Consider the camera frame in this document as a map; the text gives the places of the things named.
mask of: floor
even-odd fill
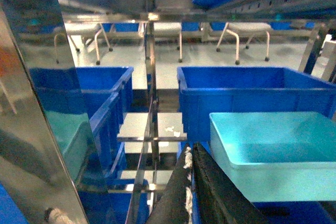
[[[76,66],[95,66],[96,50],[91,44],[84,48],[79,37],[74,36],[80,46],[77,53],[73,46],[71,51]],[[271,38],[270,61],[265,62],[266,45],[264,42],[254,40],[250,49],[240,47],[241,66],[285,66],[298,69],[308,39],[303,38]],[[183,62],[178,63],[179,51],[177,44],[162,42],[155,46],[156,81],[158,89],[177,89],[176,68],[179,66],[234,66],[236,46],[234,43],[224,41],[221,52],[216,52],[216,45],[212,42],[206,44],[183,44]],[[146,68],[144,63],[144,48],[140,41],[132,44],[114,43],[113,52],[108,52],[106,44],[100,44],[102,55],[101,66],[132,66],[133,88],[146,89]],[[328,60],[320,57],[314,68],[313,75],[321,77]]]

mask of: white rope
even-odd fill
[[[193,155],[191,153],[191,148],[187,147],[185,151],[185,165],[183,166],[184,169],[193,168]],[[192,175],[191,171],[187,176],[187,179],[191,182]],[[191,192],[190,187],[186,187],[186,196],[185,196],[185,209],[189,214],[189,221],[188,224],[192,224],[192,213],[193,213],[193,194]]]
[[[186,187],[186,201],[185,201],[185,209],[189,214],[189,222],[188,224],[192,224],[192,213],[193,213],[193,194],[191,192],[190,187]]]
[[[184,169],[193,168],[193,155],[191,154],[191,148],[187,147],[185,151],[185,165],[183,166]]]
[[[69,217],[62,212],[60,209],[56,208],[50,212],[49,223],[51,224],[75,224]]]

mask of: reflective metal surface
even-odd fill
[[[39,177],[44,178],[45,183],[50,183],[52,177],[56,176],[58,180],[52,184],[58,189],[64,183],[71,183],[71,180],[66,177],[69,174],[72,179],[72,186],[75,185],[81,189],[79,195],[82,202],[85,202],[84,208],[89,220],[94,221],[100,218],[101,223],[110,223],[113,218],[110,218],[111,204],[106,181],[99,162],[99,153],[93,140],[57,0],[1,0],[1,6],[12,30],[13,39],[20,52],[24,67],[32,82],[33,90],[43,109],[46,119],[46,122],[43,120],[44,127],[50,127],[53,139],[56,140],[58,145],[51,148],[51,140],[41,136],[38,139],[41,146],[36,146],[36,148],[42,148],[42,150],[50,148],[50,151],[54,150],[54,152],[41,156],[39,162],[42,164],[46,162],[48,165],[53,165],[53,162],[56,164],[64,162],[66,171],[63,170],[62,173],[55,171],[57,174],[54,175],[45,169],[40,169],[37,164],[32,167],[36,167],[34,170],[36,169],[39,172]],[[32,109],[30,104],[27,105],[26,109]],[[25,119],[22,118],[26,121],[16,120],[14,123],[16,126],[18,123],[26,125],[27,132],[25,134],[28,134],[30,138],[34,134],[39,135],[37,133],[38,128],[35,125],[43,126],[40,125],[42,124],[41,118],[35,117],[36,113],[42,115],[41,111],[35,108],[34,111],[25,114]],[[18,133],[20,133],[19,130],[13,129],[12,134]],[[27,179],[26,183],[35,184],[31,179]],[[86,200],[88,195],[85,191],[82,191],[82,188],[85,188],[83,185],[94,185],[99,189],[100,195],[106,195],[104,202],[100,202],[104,205],[104,208],[99,209],[99,214],[95,213],[97,210],[94,205],[102,199],[97,198],[96,202]],[[77,196],[75,189],[71,189],[73,190],[72,194]],[[71,204],[74,205],[74,199],[71,199],[70,193],[63,195],[61,200],[66,202],[65,204],[68,206],[64,210],[71,209]],[[27,202],[20,204],[20,206],[30,207]],[[40,221],[34,219],[33,223],[40,223]]]
[[[320,55],[320,51],[324,40],[328,34],[330,25],[324,23],[314,26],[313,31],[308,40],[305,52],[299,66],[299,71],[311,74],[315,66],[316,60]]]
[[[59,209],[88,223],[0,9],[0,181],[29,223]]]

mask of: metal chair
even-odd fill
[[[177,50],[180,51],[179,62],[183,61],[182,58],[182,24],[181,23],[154,23],[154,35],[156,38],[175,37],[179,38],[179,46]]]
[[[266,57],[265,61],[269,61],[269,31],[271,30],[271,26],[267,23],[226,23],[223,29],[223,32],[219,38],[216,51],[220,52],[220,44],[222,42],[224,33],[231,34],[236,37],[236,65],[240,64],[239,60],[239,33],[250,34],[247,43],[245,45],[246,49],[249,49],[249,44],[253,39],[256,33],[265,32],[267,36],[267,49],[266,49]]]
[[[82,24],[82,23],[66,23],[65,29],[67,31],[67,35],[74,45],[76,52],[79,52],[80,49],[76,46],[74,40],[72,39],[73,35],[80,35],[82,37],[93,37],[95,47],[96,47],[96,54],[97,54],[97,61],[96,64],[100,65],[100,53],[98,47],[98,36],[103,33],[104,39],[109,47],[109,51],[112,52],[113,48],[111,47],[109,40],[107,38],[106,32],[103,28],[102,24]]]

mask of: blue plastic crate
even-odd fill
[[[198,23],[182,22],[182,31],[198,31]]]
[[[114,27],[118,33],[138,32],[139,23],[115,23]]]
[[[104,100],[107,94],[90,94],[90,99],[86,99],[86,104],[94,107],[96,100]],[[99,109],[90,117],[90,126],[93,133],[93,139],[97,147],[99,160],[103,169],[108,169],[117,155],[119,144],[117,142],[117,135],[119,133],[119,119],[118,119],[118,94],[111,94]]]
[[[210,26],[213,31],[223,31],[225,24],[224,22],[212,22]]]
[[[321,204],[314,201],[264,202],[254,205],[267,216],[271,224],[335,224]]]
[[[79,88],[76,69],[32,68],[29,71],[34,86],[57,90],[73,90]]]
[[[307,22],[307,23],[306,23],[306,28],[307,28],[307,29],[313,29],[314,26],[315,26],[315,23],[314,23],[314,22]]]
[[[113,24],[112,23],[104,23],[102,25],[103,25],[104,31],[108,33],[111,30],[111,27],[112,27]]]
[[[116,179],[107,184],[134,184],[134,179]],[[132,192],[120,194],[101,194],[80,191],[79,197],[91,224],[125,224]],[[149,216],[147,194],[141,194],[138,218],[135,224],[144,224]]]
[[[190,141],[210,140],[212,112],[316,111],[332,118],[336,85],[279,67],[178,67],[180,111]]]
[[[0,184],[0,223],[28,224],[5,188]]]
[[[269,23],[273,30],[293,30],[290,25],[292,22],[270,22]]]
[[[86,112],[80,89],[59,90],[36,87],[35,91],[46,111],[64,114],[83,114]]]
[[[83,91],[117,92],[119,94],[119,123],[122,124],[133,102],[132,67],[80,67],[77,68]]]
[[[112,182],[108,183],[108,186],[126,184],[134,184],[134,179],[115,179]],[[148,185],[148,182],[146,180],[144,181],[144,185]],[[110,194],[117,223],[125,223],[131,196],[131,192],[129,194]],[[148,216],[149,208],[147,205],[147,194],[141,194],[136,224],[144,224],[147,221]]]

